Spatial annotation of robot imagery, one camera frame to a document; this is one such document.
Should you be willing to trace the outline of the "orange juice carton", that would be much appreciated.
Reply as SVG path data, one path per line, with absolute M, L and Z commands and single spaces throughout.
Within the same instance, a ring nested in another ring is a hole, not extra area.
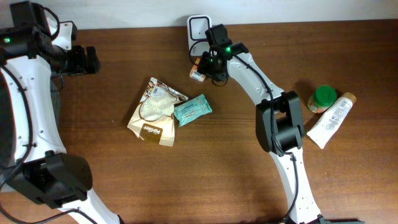
M 193 65 L 192 69 L 190 70 L 189 77 L 194 80 L 197 80 L 199 82 L 204 82 L 206 79 L 206 76 L 204 74 L 198 72 L 198 64 L 199 64 L 200 60 L 201 60 L 201 58 L 197 58 L 195 60 L 196 65 Z

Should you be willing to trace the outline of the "beige seed pouch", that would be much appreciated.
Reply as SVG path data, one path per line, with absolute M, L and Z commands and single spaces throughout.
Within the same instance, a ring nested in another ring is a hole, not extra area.
M 174 107 L 188 97 L 152 77 L 127 124 L 141 140 L 172 147 L 175 139 Z

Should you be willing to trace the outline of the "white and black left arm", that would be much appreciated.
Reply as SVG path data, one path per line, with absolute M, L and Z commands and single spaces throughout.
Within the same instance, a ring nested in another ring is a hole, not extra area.
M 13 26 L 1 30 L 1 74 L 14 122 L 14 165 L 4 169 L 2 183 L 79 223 L 121 223 L 95 193 L 87 160 L 67 153 L 52 103 L 53 77 L 99 71 L 96 49 L 73 45 L 76 25 L 47 7 L 24 1 L 10 10 Z

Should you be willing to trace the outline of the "green lid jar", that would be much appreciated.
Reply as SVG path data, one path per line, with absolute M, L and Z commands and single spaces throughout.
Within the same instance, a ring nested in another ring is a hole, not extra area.
M 334 88 L 328 85 L 318 87 L 307 101 L 307 108 L 313 113 L 326 111 L 337 99 Z

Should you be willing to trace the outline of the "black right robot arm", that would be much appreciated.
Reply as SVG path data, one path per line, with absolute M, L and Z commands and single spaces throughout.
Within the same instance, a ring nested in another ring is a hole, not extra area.
M 198 71 L 216 82 L 236 80 L 256 106 L 257 140 L 275 162 L 287 198 L 288 211 L 281 222 L 324 223 L 303 163 L 304 125 L 298 94 L 275 85 L 248 48 L 231 41 L 224 25 L 209 28 L 205 35 L 210 49 L 203 52 Z

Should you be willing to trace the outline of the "teal wet wipes pack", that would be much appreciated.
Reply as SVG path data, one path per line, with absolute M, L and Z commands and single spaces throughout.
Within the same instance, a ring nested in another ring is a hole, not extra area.
M 176 106 L 174 108 L 174 116 L 178 119 L 178 125 L 182 127 L 212 111 L 205 96 L 199 95 L 192 100 Z

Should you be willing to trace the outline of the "white cream tube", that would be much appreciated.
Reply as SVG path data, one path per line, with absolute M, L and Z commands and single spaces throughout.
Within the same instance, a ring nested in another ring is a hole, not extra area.
M 356 103 L 357 97 L 346 92 L 339 97 L 320 117 L 307 136 L 320 148 L 324 149 L 327 142 L 336 133 L 347 114 Z

